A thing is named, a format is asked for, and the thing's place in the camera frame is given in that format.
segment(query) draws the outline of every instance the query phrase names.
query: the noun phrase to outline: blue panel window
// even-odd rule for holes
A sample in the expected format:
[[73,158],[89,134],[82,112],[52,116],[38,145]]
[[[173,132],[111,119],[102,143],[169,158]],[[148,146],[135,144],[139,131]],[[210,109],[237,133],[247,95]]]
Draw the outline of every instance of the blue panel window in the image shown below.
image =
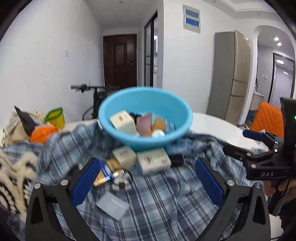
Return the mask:
[[185,13],[189,16],[195,17],[195,18],[200,18],[200,15],[196,12],[190,11],[188,9],[185,10]]
[[193,25],[193,26],[196,26],[196,27],[200,26],[200,23],[198,21],[195,21],[195,20],[190,19],[190,18],[186,18],[186,23],[188,23],[190,25]]

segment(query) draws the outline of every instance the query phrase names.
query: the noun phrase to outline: brown wooden door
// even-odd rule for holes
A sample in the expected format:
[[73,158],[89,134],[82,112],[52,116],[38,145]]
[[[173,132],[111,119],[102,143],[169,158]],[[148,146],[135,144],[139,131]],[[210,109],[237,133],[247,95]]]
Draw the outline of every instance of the brown wooden door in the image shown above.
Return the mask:
[[105,85],[137,86],[137,35],[105,36],[103,40]]

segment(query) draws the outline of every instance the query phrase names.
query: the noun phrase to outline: plaid blanket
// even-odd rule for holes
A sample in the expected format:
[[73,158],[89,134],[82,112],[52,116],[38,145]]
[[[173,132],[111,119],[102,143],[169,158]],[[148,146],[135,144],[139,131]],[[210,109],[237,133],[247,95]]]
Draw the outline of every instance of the plaid blanket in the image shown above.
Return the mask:
[[[209,135],[188,133],[166,147],[168,154],[182,153],[185,156],[183,167],[146,177],[138,176],[137,170],[131,170],[131,190],[114,192],[109,183],[92,188],[77,209],[102,241],[196,240],[218,210],[195,173],[196,158],[204,157],[214,170],[238,185],[252,186],[254,183],[246,179],[241,162],[224,155],[224,144]],[[112,150],[119,146],[121,144],[118,141],[104,133],[95,123],[88,127],[78,126],[70,133],[55,134],[45,145],[20,143],[4,148],[3,152],[13,162],[17,162],[23,153],[33,152],[38,156],[39,164],[36,182],[56,185],[65,178],[70,179],[71,174],[78,167],[82,168],[93,156],[101,161],[111,158]],[[96,201],[107,191],[131,206],[120,221],[96,206]],[[73,239],[57,205],[55,209],[65,234]],[[238,207],[221,239],[230,235],[239,211]],[[25,224],[17,216],[12,215],[8,224],[21,240],[25,240]]]

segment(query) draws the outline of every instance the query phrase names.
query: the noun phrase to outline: pink package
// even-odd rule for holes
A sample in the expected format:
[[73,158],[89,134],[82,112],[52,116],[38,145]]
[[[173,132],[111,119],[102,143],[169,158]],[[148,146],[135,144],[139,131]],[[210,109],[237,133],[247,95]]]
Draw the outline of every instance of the pink package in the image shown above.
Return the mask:
[[149,113],[145,116],[139,116],[137,120],[137,131],[141,136],[144,136],[147,132],[151,131],[152,126],[152,114]]

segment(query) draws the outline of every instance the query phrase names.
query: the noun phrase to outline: recessed light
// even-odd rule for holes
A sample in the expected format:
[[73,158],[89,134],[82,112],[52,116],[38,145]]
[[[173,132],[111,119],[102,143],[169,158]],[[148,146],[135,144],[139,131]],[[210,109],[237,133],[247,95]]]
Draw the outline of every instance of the recessed light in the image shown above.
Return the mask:
[[284,62],[282,60],[277,59],[276,60],[279,64],[284,64]]

